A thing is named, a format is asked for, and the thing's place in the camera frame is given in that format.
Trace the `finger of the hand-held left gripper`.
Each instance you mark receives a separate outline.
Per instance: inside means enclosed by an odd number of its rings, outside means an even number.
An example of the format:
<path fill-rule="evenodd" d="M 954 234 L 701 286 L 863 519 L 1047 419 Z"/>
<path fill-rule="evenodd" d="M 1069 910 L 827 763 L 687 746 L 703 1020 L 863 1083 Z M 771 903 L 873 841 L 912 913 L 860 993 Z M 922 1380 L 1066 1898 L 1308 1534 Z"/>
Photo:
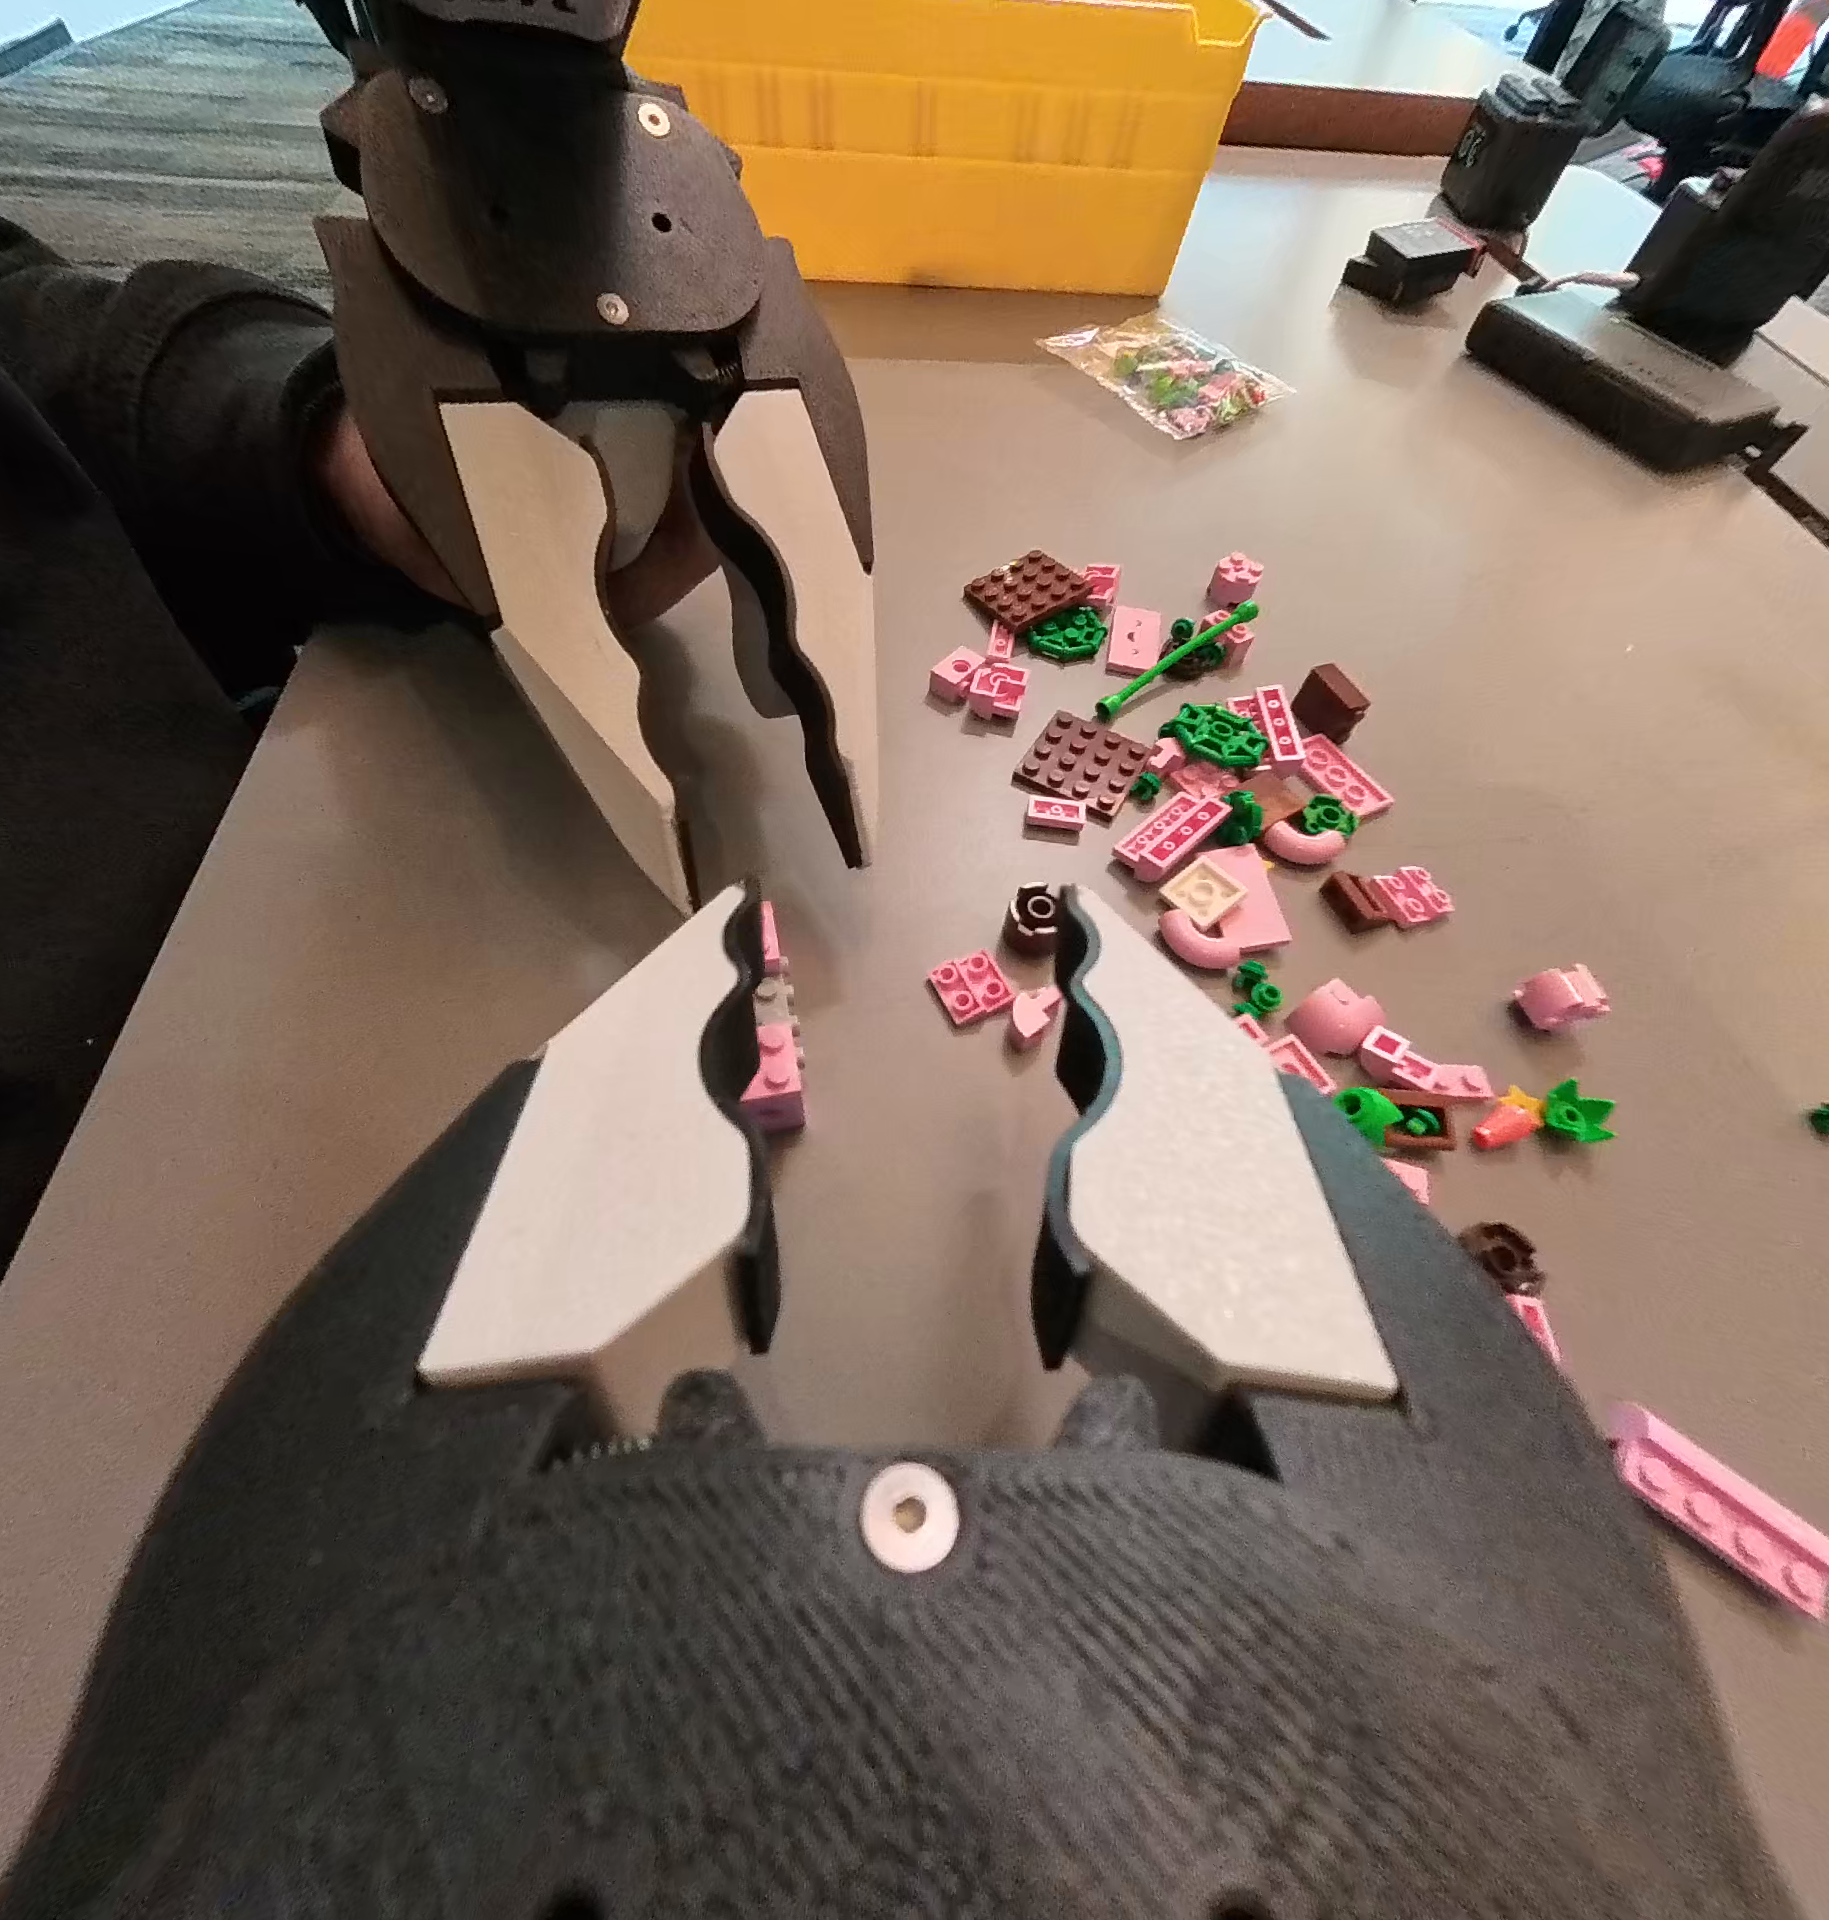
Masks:
<path fill-rule="evenodd" d="M 443 401 L 440 413 L 495 596 L 497 660 L 622 850 L 692 914 L 676 790 L 643 734 L 638 661 L 604 599 L 600 456 L 513 401 Z"/>
<path fill-rule="evenodd" d="M 769 680 L 803 736 L 805 776 L 848 868 L 878 833 L 871 565 L 860 556 L 799 388 L 748 389 L 703 432 L 689 493 L 751 592 Z"/>

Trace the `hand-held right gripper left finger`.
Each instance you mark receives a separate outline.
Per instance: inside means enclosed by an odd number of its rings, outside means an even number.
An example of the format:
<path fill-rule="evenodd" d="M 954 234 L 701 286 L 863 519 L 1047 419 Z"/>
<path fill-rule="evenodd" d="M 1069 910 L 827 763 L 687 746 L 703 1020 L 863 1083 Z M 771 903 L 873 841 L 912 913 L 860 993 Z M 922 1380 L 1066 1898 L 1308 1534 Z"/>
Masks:
<path fill-rule="evenodd" d="M 771 1350 L 782 1272 L 758 1069 L 762 890 L 739 880 L 561 1026 L 418 1361 L 426 1389 L 659 1395 Z"/>

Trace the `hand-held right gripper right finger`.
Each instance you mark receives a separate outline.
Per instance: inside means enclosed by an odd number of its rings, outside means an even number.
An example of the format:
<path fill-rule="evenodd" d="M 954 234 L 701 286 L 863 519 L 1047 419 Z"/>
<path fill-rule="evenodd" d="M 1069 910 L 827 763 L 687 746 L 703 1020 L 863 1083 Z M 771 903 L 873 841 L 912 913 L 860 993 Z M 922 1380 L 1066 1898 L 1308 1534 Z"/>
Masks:
<path fill-rule="evenodd" d="M 1042 1366 L 1140 1357 L 1211 1392 L 1389 1404 L 1397 1366 L 1286 1075 L 1092 890 L 1056 905 L 1073 1118 L 1031 1261 Z"/>

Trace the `pink toy brick assembly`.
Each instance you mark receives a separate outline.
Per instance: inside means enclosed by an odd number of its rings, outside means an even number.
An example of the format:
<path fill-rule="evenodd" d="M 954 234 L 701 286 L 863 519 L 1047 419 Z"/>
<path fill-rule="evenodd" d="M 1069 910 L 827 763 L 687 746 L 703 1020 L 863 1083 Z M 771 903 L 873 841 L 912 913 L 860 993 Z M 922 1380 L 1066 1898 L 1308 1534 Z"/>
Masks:
<path fill-rule="evenodd" d="M 773 903 L 762 903 L 762 976 L 755 982 L 755 1072 L 739 1098 L 740 1113 L 769 1135 L 805 1129 L 805 1050 Z"/>

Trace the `clear bag of bricks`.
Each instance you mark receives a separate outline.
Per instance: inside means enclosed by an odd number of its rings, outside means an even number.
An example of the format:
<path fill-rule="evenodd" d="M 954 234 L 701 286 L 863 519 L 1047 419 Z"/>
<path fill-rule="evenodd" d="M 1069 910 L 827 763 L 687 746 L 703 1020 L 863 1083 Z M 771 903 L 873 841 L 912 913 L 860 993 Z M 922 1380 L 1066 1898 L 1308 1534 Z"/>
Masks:
<path fill-rule="evenodd" d="M 1292 393 L 1280 376 L 1156 310 L 1080 325 L 1037 346 L 1172 442 L 1219 435 Z"/>

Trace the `person's left forearm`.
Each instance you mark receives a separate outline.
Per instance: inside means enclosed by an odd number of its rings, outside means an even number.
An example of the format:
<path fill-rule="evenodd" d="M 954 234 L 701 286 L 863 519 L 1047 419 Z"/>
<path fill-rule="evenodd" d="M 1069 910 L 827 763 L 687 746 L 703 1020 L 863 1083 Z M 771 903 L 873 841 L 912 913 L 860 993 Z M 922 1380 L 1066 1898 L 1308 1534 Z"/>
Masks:
<path fill-rule="evenodd" d="M 359 596 L 325 488 L 342 386 L 317 305 L 238 270 L 95 279 L 55 418 L 181 634 L 238 702 Z"/>

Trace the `person's left hand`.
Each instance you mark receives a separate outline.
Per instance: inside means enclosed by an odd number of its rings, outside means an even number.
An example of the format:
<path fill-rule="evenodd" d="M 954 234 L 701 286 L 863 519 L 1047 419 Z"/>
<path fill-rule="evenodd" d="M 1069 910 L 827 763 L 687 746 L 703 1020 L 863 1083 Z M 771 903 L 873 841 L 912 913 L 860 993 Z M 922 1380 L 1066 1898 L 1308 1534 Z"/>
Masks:
<path fill-rule="evenodd" d="M 310 476 L 372 559 L 413 589 L 450 609 L 468 611 L 461 588 L 437 552 L 400 513 L 381 483 L 347 402 L 337 396 L 308 444 Z M 633 561 L 607 577 L 607 604 L 623 630 L 659 620 L 721 568 L 685 493 L 671 495 Z"/>

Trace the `brown studded plate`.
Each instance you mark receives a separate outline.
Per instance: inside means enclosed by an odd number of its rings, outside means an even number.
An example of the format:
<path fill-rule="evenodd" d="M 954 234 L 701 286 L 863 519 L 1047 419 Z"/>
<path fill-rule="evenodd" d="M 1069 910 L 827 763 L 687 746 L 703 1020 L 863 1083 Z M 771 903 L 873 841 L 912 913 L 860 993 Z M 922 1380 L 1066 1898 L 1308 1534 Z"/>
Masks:
<path fill-rule="evenodd" d="M 976 613 L 1022 636 L 1046 620 L 1086 606 L 1091 582 L 1084 568 L 1033 548 L 974 577 L 961 593 Z"/>
<path fill-rule="evenodd" d="M 1062 708 L 1025 747 L 1014 779 L 1028 790 L 1081 803 L 1096 822 L 1111 822 L 1152 754 L 1152 743 Z"/>

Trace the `pile of small toy bricks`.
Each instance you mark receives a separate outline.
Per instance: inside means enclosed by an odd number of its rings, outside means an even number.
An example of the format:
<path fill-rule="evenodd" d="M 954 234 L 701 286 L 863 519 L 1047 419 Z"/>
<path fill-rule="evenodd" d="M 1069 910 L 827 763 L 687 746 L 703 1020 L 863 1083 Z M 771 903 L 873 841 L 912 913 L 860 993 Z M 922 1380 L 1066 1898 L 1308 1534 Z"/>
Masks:
<path fill-rule="evenodd" d="M 1162 648 L 1159 616 L 1115 604 L 1118 568 L 1087 569 L 1087 582 L 1087 604 L 1110 613 L 1110 655 L 1135 620 L 1145 625 L 1147 653 L 1142 664 L 1147 683 Z M 1010 723 L 1028 690 L 1028 660 L 1016 652 L 1017 645 L 1009 628 L 993 624 L 982 650 L 950 650 L 929 671 L 932 699 Z M 1427 1056 L 1382 1017 L 1378 998 L 1358 994 L 1348 982 L 1327 980 L 1280 1014 L 1282 994 L 1271 976 L 1267 953 L 1290 940 L 1290 927 L 1271 886 L 1273 866 L 1286 859 L 1312 868 L 1342 855 L 1360 818 L 1384 811 L 1388 794 L 1329 740 L 1297 732 L 1278 685 L 1239 695 L 1231 709 L 1250 716 L 1267 736 L 1260 768 L 1228 771 L 1187 756 L 1172 740 L 1159 740 L 1151 765 L 1130 788 L 1137 803 L 1161 803 L 1113 849 L 1133 877 L 1162 884 L 1187 864 L 1208 858 L 1249 886 L 1247 900 L 1217 929 L 1200 929 L 1162 909 L 1162 950 L 1200 972 L 1228 972 L 1237 1028 L 1265 1048 L 1286 1077 L 1311 1085 L 1424 1204 L 1430 1198 L 1427 1175 L 1388 1155 L 1453 1151 L 1456 1103 L 1492 1103 L 1470 1133 L 1479 1151 L 1531 1138 L 1572 1145 L 1613 1139 L 1604 1124 L 1613 1100 L 1583 1095 L 1572 1077 L 1547 1095 L 1525 1095 L 1519 1086 L 1496 1095 L 1485 1069 Z M 1307 776 L 1311 787 L 1307 799 L 1290 798 L 1276 818 L 1264 788 L 1280 769 Z M 1028 818 L 1049 831 L 1080 833 L 1087 811 L 1081 803 L 1034 793 Z M 1334 869 L 1327 886 L 1342 907 L 1358 907 L 1369 925 L 1424 925 L 1453 910 L 1446 892 L 1417 866 L 1389 877 Z M 1364 1083 L 1342 1086 L 1325 1059 L 1354 1060 Z M 1621 1480 L 1684 1536 L 1796 1611 L 1813 1620 L 1827 1616 L 1827 1534 L 1643 1406 L 1616 1404 L 1611 1410 L 1609 1446 Z"/>

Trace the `green ribbed rod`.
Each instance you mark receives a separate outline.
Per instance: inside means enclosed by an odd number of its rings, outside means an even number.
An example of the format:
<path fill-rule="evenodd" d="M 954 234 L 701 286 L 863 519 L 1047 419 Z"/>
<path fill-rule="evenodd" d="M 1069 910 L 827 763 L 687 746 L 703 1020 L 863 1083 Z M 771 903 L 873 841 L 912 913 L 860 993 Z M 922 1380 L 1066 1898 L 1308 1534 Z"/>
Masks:
<path fill-rule="evenodd" d="M 1151 673 L 1147 685 L 1137 697 L 1145 701 L 1242 668 L 1254 645 L 1260 613 L 1260 603 L 1249 596 L 1202 614 L 1176 614 L 1162 636 L 1159 671 Z"/>

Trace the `yellow storage bin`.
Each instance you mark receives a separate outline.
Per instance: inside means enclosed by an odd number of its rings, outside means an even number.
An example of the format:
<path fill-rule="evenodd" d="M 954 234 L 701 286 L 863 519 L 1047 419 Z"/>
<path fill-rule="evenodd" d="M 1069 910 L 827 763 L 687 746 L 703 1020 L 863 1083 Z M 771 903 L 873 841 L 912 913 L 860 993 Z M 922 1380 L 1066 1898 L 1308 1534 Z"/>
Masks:
<path fill-rule="evenodd" d="M 1159 295 L 1264 12 L 646 1 L 627 61 L 819 283 Z"/>

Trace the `small flat black device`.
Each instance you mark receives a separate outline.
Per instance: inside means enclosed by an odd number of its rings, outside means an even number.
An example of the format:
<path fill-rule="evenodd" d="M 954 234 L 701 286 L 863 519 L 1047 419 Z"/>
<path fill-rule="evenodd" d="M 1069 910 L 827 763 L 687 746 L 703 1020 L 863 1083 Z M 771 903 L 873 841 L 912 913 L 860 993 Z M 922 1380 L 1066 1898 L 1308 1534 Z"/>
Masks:
<path fill-rule="evenodd" d="M 1389 310 L 1409 310 L 1478 275 L 1485 260 L 1485 239 L 1455 223 L 1419 218 L 1372 228 L 1362 251 L 1345 262 L 1340 286 Z"/>

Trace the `black device with green mark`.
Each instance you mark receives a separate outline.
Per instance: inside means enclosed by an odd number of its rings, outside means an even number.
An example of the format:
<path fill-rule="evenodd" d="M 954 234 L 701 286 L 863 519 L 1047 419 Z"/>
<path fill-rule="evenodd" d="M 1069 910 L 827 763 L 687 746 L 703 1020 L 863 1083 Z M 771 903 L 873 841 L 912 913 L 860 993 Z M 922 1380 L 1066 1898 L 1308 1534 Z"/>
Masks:
<path fill-rule="evenodd" d="M 1586 110 L 1538 70 L 1503 75 L 1487 87 L 1439 180 L 1455 223 L 1522 232 L 1547 207 L 1586 132 Z"/>

